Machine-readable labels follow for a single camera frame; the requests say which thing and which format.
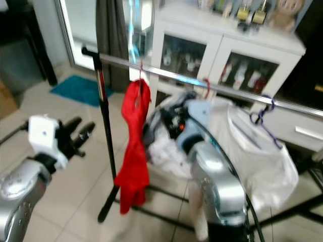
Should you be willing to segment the purple hanger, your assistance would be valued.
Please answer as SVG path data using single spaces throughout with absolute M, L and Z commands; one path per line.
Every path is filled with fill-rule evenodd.
M 250 120 L 259 127 L 262 127 L 268 134 L 268 136 L 270 136 L 270 138 L 272 139 L 273 143 L 275 144 L 275 146 L 278 149 L 282 149 L 283 148 L 283 144 L 282 142 L 272 133 L 272 131 L 270 131 L 270 129 L 268 129 L 268 127 L 265 126 L 264 124 L 264 116 L 269 113 L 270 111 L 275 110 L 276 108 L 276 99 L 273 97 L 270 97 L 269 95 L 262 95 L 262 97 L 268 98 L 270 99 L 270 104 L 268 104 L 264 109 L 258 111 L 258 112 L 252 112 L 250 113 Z

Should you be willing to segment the black chrome clothes rack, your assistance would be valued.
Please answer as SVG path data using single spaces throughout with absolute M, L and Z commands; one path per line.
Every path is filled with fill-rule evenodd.
M 247 101 L 252 101 L 256 103 L 265 103 L 269 107 L 279 107 L 290 111 L 297 111 L 304 115 L 308 115 L 311 117 L 317 117 L 323 119 L 323 110 L 316 110 L 314 108 L 309 108 L 306 106 L 302 106 L 300 104 L 293 104 L 285 101 L 277 101 L 272 97 L 265 97 L 263 95 L 249 94 L 247 92 L 238 91 L 229 87 L 220 87 L 216 84 L 211 84 L 209 82 L 201 81 L 196 78 L 189 78 L 187 76 L 183 76 L 180 74 L 176 74 L 175 72 L 164 71 L 159 68 L 155 68 L 152 66 L 145 65 L 137 65 L 135 63 L 128 62 L 119 57 L 114 57 L 107 54 L 101 54 L 96 51 L 88 50 L 86 47 L 82 48 L 83 55 L 92 58 L 92 62 L 95 67 L 95 75 L 97 78 L 97 86 L 98 86 L 98 97 L 99 97 L 99 107 L 101 110 L 101 117 L 103 118 L 104 125 L 104 135 L 107 140 L 107 148 L 109 151 L 109 161 L 110 161 L 110 169 L 112 177 L 116 177 L 116 164 L 115 164 L 115 152 L 113 147 L 113 137 L 111 131 L 111 123 L 110 123 L 110 115 L 109 115 L 109 102 L 105 90 L 104 85 L 104 75 L 103 75 L 103 65 L 115 65 L 121 66 L 123 68 L 135 68 L 137 70 L 144 71 L 146 73 L 154 74 L 157 76 L 161 76 L 163 78 L 175 79 L 176 81 L 180 81 L 181 83 L 188 84 L 194 87 L 207 88 L 212 91 L 216 91 L 222 94 L 229 95 L 235 99 L 245 99 Z M 312 208 L 319 207 L 323 205 L 323 180 L 318 176 L 318 174 L 313 171 L 315 168 L 315 164 L 304 166 L 305 171 L 311 175 L 314 179 L 314 182 L 318 185 L 319 189 L 321 189 L 321 195 L 315 196 L 303 203 L 298 204 L 295 207 L 289 208 L 284 212 L 277 214 L 276 216 L 270 217 L 265 221 L 260 222 L 259 224 L 262 226 L 267 226 L 273 223 L 278 223 L 280 221 L 289 219 L 293 216 L 302 216 L 305 219 L 309 219 L 315 223 L 323 225 L 323 216 L 313 213 L 311 211 Z

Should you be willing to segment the teal floor mat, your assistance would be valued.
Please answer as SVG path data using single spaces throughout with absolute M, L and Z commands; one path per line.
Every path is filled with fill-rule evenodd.
M 77 75 L 66 78 L 63 82 L 53 87 L 50 93 L 88 106 L 100 106 L 97 81 Z

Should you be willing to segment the red shirt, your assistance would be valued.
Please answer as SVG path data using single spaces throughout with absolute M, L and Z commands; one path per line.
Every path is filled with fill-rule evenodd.
M 121 113 L 128 125 L 129 138 L 122 167 L 115 179 L 115 184 L 121 189 L 122 215 L 127 214 L 131 207 L 145 203 L 145 188 L 149 185 L 149 175 L 142 138 L 150 102 L 150 89 L 144 79 L 136 79 L 128 85 Z

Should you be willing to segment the cardboard box printed C/NO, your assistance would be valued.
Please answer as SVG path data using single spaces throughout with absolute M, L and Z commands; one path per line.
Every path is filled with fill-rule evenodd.
M 9 117 L 14 111 L 19 109 L 14 96 L 2 80 L 0 80 L 0 107 L 1 119 Z

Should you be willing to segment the white monster print t-shirt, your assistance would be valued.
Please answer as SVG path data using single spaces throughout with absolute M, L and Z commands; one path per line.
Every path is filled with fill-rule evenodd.
M 299 180 L 284 143 L 252 124 L 250 114 L 228 99 L 217 97 L 209 104 L 208 131 L 235 166 L 252 205 L 281 208 Z

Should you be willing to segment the grey storage box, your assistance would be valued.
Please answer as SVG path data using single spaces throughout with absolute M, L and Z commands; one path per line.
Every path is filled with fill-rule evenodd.
M 44 81 L 33 50 L 26 39 L 18 39 L 0 46 L 2 80 L 19 94 Z

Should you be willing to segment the black metal shelf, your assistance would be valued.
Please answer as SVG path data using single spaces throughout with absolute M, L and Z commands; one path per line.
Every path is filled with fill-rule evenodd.
M 34 5 L 30 0 L 6 0 L 8 9 L 2 14 L 0 27 L 1 43 L 25 39 L 37 60 L 40 72 L 51 87 L 58 84 L 58 79 L 46 51 Z

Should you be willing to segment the white glass door cabinet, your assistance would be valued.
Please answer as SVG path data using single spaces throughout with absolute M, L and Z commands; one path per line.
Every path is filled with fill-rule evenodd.
M 240 92 L 274 96 L 305 46 L 289 32 L 261 26 L 246 32 L 238 23 L 186 3 L 155 14 L 153 67 Z

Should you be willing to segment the white framed glass door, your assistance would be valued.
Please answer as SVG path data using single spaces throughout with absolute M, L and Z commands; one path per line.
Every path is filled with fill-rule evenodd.
M 164 0 L 122 0 L 126 39 L 129 41 L 128 59 L 139 62 L 148 56 L 152 42 L 154 12 Z M 71 58 L 75 65 L 93 70 L 90 57 L 81 49 L 87 47 L 97 51 L 95 36 L 96 0 L 59 0 L 62 19 L 71 47 Z

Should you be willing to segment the grey curtain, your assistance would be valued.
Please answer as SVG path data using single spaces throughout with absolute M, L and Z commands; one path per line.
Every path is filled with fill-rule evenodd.
M 123 0 L 96 0 L 95 34 L 99 53 L 128 59 L 128 39 Z M 105 82 L 117 93 L 123 93 L 131 82 L 129 69 L 103 64 Z

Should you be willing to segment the white low drawer cabinet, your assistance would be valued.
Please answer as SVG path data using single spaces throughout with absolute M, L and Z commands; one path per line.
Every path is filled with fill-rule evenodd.
M 323 148 L 323 119 L 275 108 L 264 115 L 264 124 L 282 141 L 318 151 Z

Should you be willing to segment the large black screen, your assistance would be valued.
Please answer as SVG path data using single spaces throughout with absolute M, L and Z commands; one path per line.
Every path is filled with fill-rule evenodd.
M 323 110 L 323 0 L 311 0 L 295 34 L 304 42 L 305 55 L 281 86 L 277 96 Z

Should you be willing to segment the beige plush toy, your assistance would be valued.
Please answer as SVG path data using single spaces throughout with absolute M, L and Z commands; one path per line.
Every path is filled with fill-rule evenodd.
M 304 6 L 305 0 L 276 0 L 274 12 L 268 17 L 271 28 L 293 32 L 296 16 Z

